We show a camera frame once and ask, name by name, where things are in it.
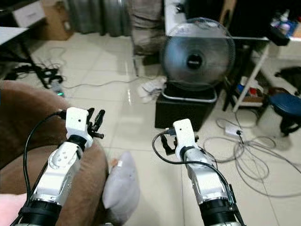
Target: silver robotic arm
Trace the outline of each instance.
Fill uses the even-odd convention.
[[[206,152],[196,144],[190,120],[176,121],[173,126],[168,132],[161,133],[161,141],[167,155],[175,153],[181,162],[160,158],[171,164],[186,165],[205,226],[245,226],[231,185],[213,166]],[[164,137],[166,133],[176,135],[175,150],[168,146]]]
[[[80,168],[85,148],[93,143],[104,110],[89,122],[94,109],[89,111],[70,107],[66,111],[67,141],[63,142],[48,159],[48,166],[34,190],[30,202],[21,209],[22,219],[18,226],[54,226],[61,208],[70,193],[72,181]]]

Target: power adapter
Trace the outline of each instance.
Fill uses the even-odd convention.
[[[239,136],[243,137],[243,131],[240,127],[229,124],[225,126],[225,135],[240,139]]]

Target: tiled floor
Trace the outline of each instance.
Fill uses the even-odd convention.
[[[98,34],[75,34],[68,41],[49,41],[33,53],[38,59],[50,59],[62,64],[63,75],[70,87],[80,83],[102,84],[109,81],[129,81],[135,78],[131,61],[131,46],[128,38],[100,37]],[[156,76],[159,65],[141,67],[143,75]],[[31,75],[25,82],[40,87]],[[126,223],[127,226],[197,226],[203,225],[196,204],[191,182],[184,166],[169,165],[161,161],[151,149],[153,137],[161,130],[154,128],[155,102],[143,104],[136,94],[140,79],[132,83],[114,83],[103,87],[80,86],[65,89],[66,99],[83,108],[105,109],[101,131],[106,135],[101,141],[109,159],[120,156],[124,151],[133,155],[139,174],[141,199],[138,209]],[[222,111],[221,97],[198,132],[199,143],[207,137],[223,136],[216,126],[218,117],[235,121],[234,114]],[[238,114],[243,125],[254,125],[251,112]],[[245,138],[259,135],[254,129],[244,129]],[[301,131],[296,132],[279,144],[290,144],[287,150],[276,152],[301,163]],[[215,140],[207,144],[207,150],[216,157],[230,156],[233,144]],[[301,191],[301,175],[285,162],[259,153],[270,167],[270,176],[259,183],[248,182],[258,190],[269,194],[288,194]],[[249,161],[249,167],[258,171],[258,166]],[[220,164],[219,169],[233,184],[238,206],[248,226],[295,226],[301,222],[301,197],[289,199],[268,198],[251,190],[240,178],[235,164]]]

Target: black box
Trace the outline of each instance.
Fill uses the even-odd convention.
[[[155,128],[172,127],[177,120],[190,119],[194,131],[205,122],[215,103],[200,103],[166,99],[160,94],[156,101]]]

